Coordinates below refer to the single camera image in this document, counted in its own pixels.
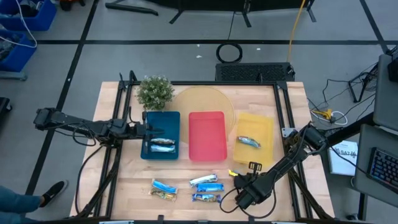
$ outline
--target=wooden table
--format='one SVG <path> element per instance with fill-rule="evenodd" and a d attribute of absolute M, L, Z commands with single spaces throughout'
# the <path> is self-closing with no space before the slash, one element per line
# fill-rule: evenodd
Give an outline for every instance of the wooden table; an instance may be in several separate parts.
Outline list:
<path fill-rule="evenodd" d="M 107 120 L 112 117 L 114 102 L 117 92 L 117 82 L 104 82 L 99 93 L 96 111 L 93 120 Z M 175 94 L 189 88 L 189 86 L 174 86 Z M 288 83 L 290 102 L 297 128 L 302 128 L 310 120 L 307 99 L 303 83 Z M 284 155 L 279 131 L 279 122 L 275 107 L 275 98 L 271 86 L 214 86 L 222 91 L 231 100 L 236 116 L 240 112 L 261 114 L 274 118 L 274 161 Z M 132 119 L 141 120 L 142 106 L 137 102 L 137 87 L 133 87 L 131 104 Z M 287 115 L 280 91 L 284 120 L 287 125 Z M 114 198 L 112 219 L 115 220 L 156 220 L 158 215 L 164 215 L 166 220 L 248 220 L 240 210 L 226 214 L 219 209 L 218 203 L 191 202 L 192 194 L 188 181 L 192 178 L 216 173 L 219 182 L 224 183 L 225 191 L 233 188 L 233 180 L 228 175 L 228 169 L 233 169 L 233 146 L 235 141 L 236 124 L 228 136 L 228 158 L 217 163 L 193 163 L 188 157 L 188 145 L 180 143 L 180 155 L 176 161 L 146 161 L 140 158 L 141 142 L 139 140 L 124 141 L 121 163 L 119 167 L 118 182 Z M 85 159 L 96 149 L 87 147 Z M 90 200 L 98 188 L 100 173 L 104 158 L 103 149 L 87 163 L 80 180 L 79 205 L 80 209 Z M 303 163 L 309 191 L 325 211 L 334 217 L 330 194 L 323 172 L 321 158 L 310 156 Z M 155 178 L 165 184 L 178 187 L 176 202 L 169 202 L 148 194 L 152 179 Z M 283 176 L 275 186 L 277 205 L 271 216 L 266 220 L 294 220 L 292 199 L 289 190 L 287 175 Z M 223 202 L 225 210 L 235 206 L 235 192 Z M 305 217 L 305 209 L 300 190 L 297 188 L 300 213 Z M 104 214 L 108 193 L 104 193 L 101 213 Z M 256 216 L 265 215 L 272 208 L 273 197 L 260 205 L 250 206 L 247 211 Z M 71 215 L 75 214 L 72 206 Z"/>

